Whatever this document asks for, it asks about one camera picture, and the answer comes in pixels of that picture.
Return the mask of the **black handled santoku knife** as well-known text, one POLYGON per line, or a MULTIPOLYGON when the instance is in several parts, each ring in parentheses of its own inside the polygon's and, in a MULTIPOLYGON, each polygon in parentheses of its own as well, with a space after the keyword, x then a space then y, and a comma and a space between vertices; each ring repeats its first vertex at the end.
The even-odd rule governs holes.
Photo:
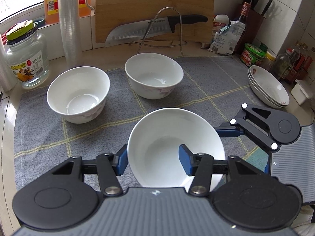
MULTIPOLYGON (((132 41, 142 40, 145 37, 153 19, 138 22, 127 23, 114 28, 105 40, 105 47, 131 43, 132 41)), ((180 20, 179 16, 168 16, 157 18, 147 34, 147 38, 175 32, 176 25, 192 25, 194 23, 206 23, 208 18, 199 14, 183 15, 180 20)))

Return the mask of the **glass jar yellow lid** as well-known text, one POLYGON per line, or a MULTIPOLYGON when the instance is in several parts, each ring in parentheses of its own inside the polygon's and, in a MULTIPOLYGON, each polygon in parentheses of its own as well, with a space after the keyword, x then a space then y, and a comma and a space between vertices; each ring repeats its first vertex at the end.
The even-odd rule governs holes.
POLYGON ((7 63, 24 89, 33 89, 49 75, 46 37, 32 20, 15 25, 6 34, 7 63))

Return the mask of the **white shallow bowl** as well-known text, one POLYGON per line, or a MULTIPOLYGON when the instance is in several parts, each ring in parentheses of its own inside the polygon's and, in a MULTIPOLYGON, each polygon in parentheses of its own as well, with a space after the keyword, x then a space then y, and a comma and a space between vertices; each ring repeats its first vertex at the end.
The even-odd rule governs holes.
POLYGON ((190 188, 193 177, 186 175, 179 160, 181 144, 192 153, 226 159, 219 135, 205 119, 185 109, 158 109, 134 126, 128 140, 128 162, 142 187, 190 188))

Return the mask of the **dark soy sauce bottle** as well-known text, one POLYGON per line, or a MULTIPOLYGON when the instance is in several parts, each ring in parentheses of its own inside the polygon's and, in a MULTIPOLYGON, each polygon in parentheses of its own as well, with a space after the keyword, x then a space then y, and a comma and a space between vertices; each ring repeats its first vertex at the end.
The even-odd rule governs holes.
POLYGON ((242 9, 241 9, 241 12, 240 12, 240 17, 238 18, 238 22, 241 22, 241 23, 246 23, 247 21, 247 16, 248 16, 248 13, 250 11, 250 8, 251 8, 251 4, 250 3, 247 3, 247 2, 244 2, 243 5, 242 5, 242 9))

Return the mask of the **white plastic box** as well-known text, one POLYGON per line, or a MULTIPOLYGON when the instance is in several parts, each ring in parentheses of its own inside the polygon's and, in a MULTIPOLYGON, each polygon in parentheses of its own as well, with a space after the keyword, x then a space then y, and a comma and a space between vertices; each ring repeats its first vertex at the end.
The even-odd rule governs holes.
POLYGON ((295 80, 295 86, 290 91, 293 98, 299 105, 313 98, 313 92, 305 80, 295 80))

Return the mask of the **white seasoning bag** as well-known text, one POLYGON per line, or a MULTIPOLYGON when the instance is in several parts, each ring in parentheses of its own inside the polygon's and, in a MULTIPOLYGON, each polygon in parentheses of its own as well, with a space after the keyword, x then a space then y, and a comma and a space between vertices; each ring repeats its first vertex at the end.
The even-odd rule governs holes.
POLYGON ((239 21, 232 21, 214 35, 208 51, 223 55, 232 55, 242 36, 246 25, 239 21))

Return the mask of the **grey checked dish mat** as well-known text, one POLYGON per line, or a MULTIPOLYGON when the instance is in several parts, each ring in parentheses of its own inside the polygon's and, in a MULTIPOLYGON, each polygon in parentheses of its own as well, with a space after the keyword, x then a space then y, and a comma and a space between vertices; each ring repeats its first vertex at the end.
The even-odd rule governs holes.
POLYGON ((110 90, 100 115, 72 124, 52 111, 42 87, 21 96, 14 128, 16 188, 21 189, 72 156, 94 159, 125 144, 134 125, 160 108, 192 111, 213 126, 232 119, 243 103, 262 105, 251 90, 247 68, 235 57, 182 57, 182 82, 160 100, 146 100, 130 87, 124 70, 108 71, 110 90))

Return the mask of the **teal dish on sill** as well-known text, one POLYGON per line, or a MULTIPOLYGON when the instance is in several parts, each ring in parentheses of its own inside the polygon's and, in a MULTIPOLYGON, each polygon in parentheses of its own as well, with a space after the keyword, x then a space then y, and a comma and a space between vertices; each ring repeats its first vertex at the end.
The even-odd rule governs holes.
POLYGON ((45 26, 45 19, 44 18, 38 18, 34 20, 34 25, 38 28, 41 28, 45 26))

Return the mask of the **bamboo cutting board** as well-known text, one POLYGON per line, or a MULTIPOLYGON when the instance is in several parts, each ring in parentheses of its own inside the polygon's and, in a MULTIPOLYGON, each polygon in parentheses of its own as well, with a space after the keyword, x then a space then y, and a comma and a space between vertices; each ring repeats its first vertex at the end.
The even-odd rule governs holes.
POLYGON ((214 0, 95 0, 95 41, 105 42, 117 26, 167 16, 199 14, 208 22, 176 26, 173 34, 155 37, 156 40, 179 40, 208 43, 212 36, 214 0))

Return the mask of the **white bowl floral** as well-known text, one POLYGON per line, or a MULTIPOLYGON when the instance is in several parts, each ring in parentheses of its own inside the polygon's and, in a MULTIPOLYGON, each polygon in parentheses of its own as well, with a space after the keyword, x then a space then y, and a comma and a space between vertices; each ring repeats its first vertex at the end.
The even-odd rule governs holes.
POLYGON ((149 100, 165 98, 184 77, 179 63, 157 53, 136 54, 126 61, 124 69, 133 91, 149 100))
POLYGON ((60 74, 49 86, 49 107, 64 120, 85 124, 103 111, 110 89, 105 71, 91 66, 72 68, 60 74))

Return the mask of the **yellow lidded jar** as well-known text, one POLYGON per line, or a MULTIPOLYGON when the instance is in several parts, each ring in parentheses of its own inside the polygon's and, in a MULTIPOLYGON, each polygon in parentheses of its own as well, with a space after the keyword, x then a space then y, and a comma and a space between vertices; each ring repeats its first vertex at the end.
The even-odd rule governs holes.
POLYGON ((276 60, 276 56, 269 51, 266 51, 265 59, 261 63, 261 67, 269 71, 276 60))

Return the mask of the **green lidded tub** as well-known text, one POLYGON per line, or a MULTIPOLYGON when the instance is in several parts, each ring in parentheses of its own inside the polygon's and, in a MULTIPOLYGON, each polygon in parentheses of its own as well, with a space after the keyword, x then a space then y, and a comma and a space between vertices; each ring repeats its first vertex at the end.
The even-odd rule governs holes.
POLYGON ((240 56, 240 60, 247 67, 252 65, 261 65, 266 57, 266 53, 253 44, 246 43, 240 56))

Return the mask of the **wooden knife block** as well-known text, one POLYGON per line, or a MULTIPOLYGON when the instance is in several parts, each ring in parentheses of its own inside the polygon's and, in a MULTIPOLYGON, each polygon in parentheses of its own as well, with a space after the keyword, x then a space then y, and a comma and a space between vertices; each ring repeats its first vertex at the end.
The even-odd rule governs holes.
POLYGON ((261 25, 264 18, 264 15, 266 14, 267 10, 269 9, 271 3, 273 2, 273 0, 269 0, 266 4, 266 6, 264 7, 264 10, 262 13, 258 13, 256 12, 254 9, 257 5, 259 0, 243 0, 243 2, 249 2, 249 4, 251 5, 248 16, 247 16, 247 21, 246 21, 246 29, 245 32, 243 34, 243 36, 240 38, 239 43, 236 45, 235 54, 240 55, 242 53, 242 51, 245 48, 245 44, 249 43, 251 44, 261 25))

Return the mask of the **bottom white plate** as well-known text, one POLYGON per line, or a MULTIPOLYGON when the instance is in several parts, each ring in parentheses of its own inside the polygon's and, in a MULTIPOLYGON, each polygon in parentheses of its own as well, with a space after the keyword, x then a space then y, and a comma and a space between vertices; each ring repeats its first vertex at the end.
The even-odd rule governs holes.
POLYGON ((268 105, 269 107, 275 108, 275 109, 284 109, 284 106, 280 106, 278 104, 275 104, 274 102, 271 102, 269 99, 267 99, 264 95, 262 95, 261 92, 258 91, 258 89, 256 88, 256 86, 253 84, 253 81, 251 80, 251 78, 248 76, 248 81, 249 81, 249 85, 250 88, 252 89, 252 91, 256 94, 256 96, 266 105, 268 105))

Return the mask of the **white bowl floral back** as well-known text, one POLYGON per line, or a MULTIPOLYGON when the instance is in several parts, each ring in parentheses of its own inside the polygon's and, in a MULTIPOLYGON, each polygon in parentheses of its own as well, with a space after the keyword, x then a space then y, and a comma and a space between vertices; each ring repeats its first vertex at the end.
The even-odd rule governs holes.
POLYGON ((157 53, 136 54, 126 61, 124 69, 133 91, 149 100, 165 98, 184 77, 179 63, 157 53))

